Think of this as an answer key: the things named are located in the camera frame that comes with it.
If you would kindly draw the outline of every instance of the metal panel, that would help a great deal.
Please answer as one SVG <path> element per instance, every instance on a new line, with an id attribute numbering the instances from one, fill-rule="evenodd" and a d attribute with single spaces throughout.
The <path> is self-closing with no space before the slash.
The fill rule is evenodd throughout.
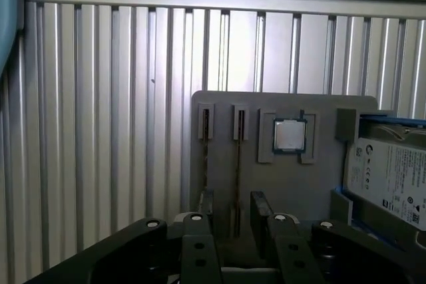
<path id="1" fill-rule="evenodd" d="M 63 203 L 62 189 L 62 155 L 61 155 L 61 91 L 59 72 L 59 5 L 45 4 L 44 12 L 44 86 L 45 89 L 45 148 L 46 148 L 46 180 L 49 219 L 49 266 L 62 261 L 61 245 L 63 243 L 62 222 Z"/>
<path id="2" fill-rule="evenodd" d="M 417 21 L 407 20 L 405 22 L 405 34 L 403 39 L 401 84 L 399 87 L 398 115 L 408 118 L 412 113 L 413 72 L 416 54 Z"/>
<path id="3" fill-rule="evenodd" d="M 156 11 L 155 28 L 155 91 L 154 91 L 154 168 L 152 193 L 152 215 L 164 218 L 166 214 L 166 152 L 167 127 L 170 119 L 167 117 L 167 88 L 168 88 L 168 38 L 169 38 L 169 9 L 159 8 Z"/>
<path id="4" fill-rule="evenodd" d="M 292 14 L 266 13 L 263 92 L 289 91 L 292 27 Z"/>
<path id="5" fill-rule="evenodd" d="M 81 7 L 81 69 L 78 73 L 79 86 L 79 130 L 81 140 L 81 170 L 83 201 L 83 248 L 97 241 L 97 168 L 96 168 L 96 21 L 97 8 L 94 5 Z"/>
<path id="6" fill-rule="evenodd" d="M 331 94 L 343 94 L 348 20 L 348 17 L 337 17 L 334 24 Z"/>
<path id="7" fill-rule="evenodd" d="M 41 239 L 41 157 L 39 126 L 39 53 L 37 50 L 37 6 L 27 3 L 25 8 L 25 103 L 27 106 L 27 176 L 30 227 L 30 263 L 29 276 L 42 270 Z"/>
<path id="8" fill-rule="evenodd" d="M 327 16 L 302 15 L 298 93 L 323 93 Z"/>
<path id="9" fill-rule="evenodd" d="M 132 221 L 146 216 L 146 90 L 148 88 L 148 8 L 136 8 L 134 66 L 134 127 L 132 172 Z"/>
<path id="10" fill-rule="evenodd" d="M 377 97 L 379 83 L 383 19 L 372 18 L 369 24 L 369 42 L 366 66 L 365 95 Z"/>
<path id="11" fill-rule="evenodd" d="M 425 118 L 426 105 L 426 21 L 419 21 L 417 26 L 417 45 L 414 65 L 412 93 L 413 108 L 410 114 L 412 118 Z"/>
<path id="12" fill-rule="evenodd" d="M 228 57 L 229 91 L 254 90 L 256 13 L 231 11 Z"/>
<path id="13" fill-rule="evenodd" d="M 424 118 L 422 0 L 27 0 L 1 85 L 0 281 L 189 210 L 197 90 L 368 94 Z"/>
<path id="14" fill-rule="evenodd" d="M 383 26 L 384 35 L 377 102 L 379 103 L 379 108 L 384 110 L 393 108 L 398 25 L 397 19 L 386 19 Z"/>
<path id="15" fill-rule="evenodd" d="M 75 14 L 74 5 L 61 6 L 61 91 L 63 139 L 64 258 L 77 252 L 75 185 Z"/>
<path id="16" fill-rule="evenodd" d="M 170 93 L 170 120 L 172 123 L 170 124 L 170 145 L 168 150 L 168 201 L 166 215 L 168 221 L 173 221 L 174 216 L 180 213 L 185 10 L 174 9 L 172 23 L 173 56 Z"/>
<path id="17" fill-rule="evenodd" d="M 99 82 L 98 93 L 98 181 L 99 238 L 111 234 L 111 47 L 112 13 L 110 6 L 99 6 Z"/>
<path id="18" fill-rule="evenodd" d="M 131 179 L 131 94 L 132 94 L 132 8 L 118 9 L 118 154 L 117 154 L 117 230 L 130 222 Z"/>

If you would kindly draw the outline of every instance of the screw hole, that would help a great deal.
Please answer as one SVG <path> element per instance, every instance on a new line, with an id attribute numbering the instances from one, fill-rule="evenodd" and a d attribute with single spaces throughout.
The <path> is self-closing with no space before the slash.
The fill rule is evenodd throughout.
<path id="1" fill-rule="evenodd" d="M 305 267 L 305 262 L 303 261 L 294 261 L 294 266 L 303 269 Z"/>
<path id="2" fill-rule="evenodd" d="M 206 266 L 206 260 L 205 259 L 197 259 L 195 261 L 195 266 L 203 267 Z"/>

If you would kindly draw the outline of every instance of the blue object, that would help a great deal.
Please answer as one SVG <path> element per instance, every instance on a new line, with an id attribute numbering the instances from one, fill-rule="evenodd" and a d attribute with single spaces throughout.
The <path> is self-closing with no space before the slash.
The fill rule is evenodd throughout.
<path id="1" fill-rule="evenodd" d="M 394 118 L 392 116 L 370 116 L 361 115 L 362 120 L 368 120 L 372 122 L 384 123 L 384 124 L 398 124 L 401 126 L 411 126 L 415 128 L 425 128 L 426 120 L 408 119 L 408 118 Z"/>
<path id="2" fill-rule="evenodd" d="M 18 0 L 0 0 L 0 75 L 5 68 L 18 27 Z"/>

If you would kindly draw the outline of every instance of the hard drive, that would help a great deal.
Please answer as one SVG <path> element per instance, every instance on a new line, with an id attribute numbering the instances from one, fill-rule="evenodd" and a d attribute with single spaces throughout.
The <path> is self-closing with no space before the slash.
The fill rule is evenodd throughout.
<path id="1" fill-rule="evenodd" d="M 426 231 L 426 121 L 361 117 L 359 138 L 347 151 L 343 187 Z"/>

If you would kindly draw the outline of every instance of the white bolt head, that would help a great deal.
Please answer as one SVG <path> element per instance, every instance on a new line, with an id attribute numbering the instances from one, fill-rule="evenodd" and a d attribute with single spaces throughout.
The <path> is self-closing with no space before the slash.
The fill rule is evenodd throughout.
<path id="1" fill-rule="evenodd" d="M 147 223 L 147 227 L 156 227 L 158 225 L 158 222 L 157 221 L 152 221 L 152 222 L 148 222 Z"/>
<path id="2" fill-rule="evenodd" d="M 286 219 L 286 217 L 284 215 L 275 215 L 275 219 L 277 219 L 278 221 L 284 221 Z"/>
<path id="3" fill-rule="evenodd" d="M 321 226 L 324 226 L 324 227 L 326 227 L 326 228 L 331 228 L 332 226 L 333 226 L 333 224 L 332 223 L 330 223 L 330 222 L 321 222 L 321 224 L 320 224 Z"/>

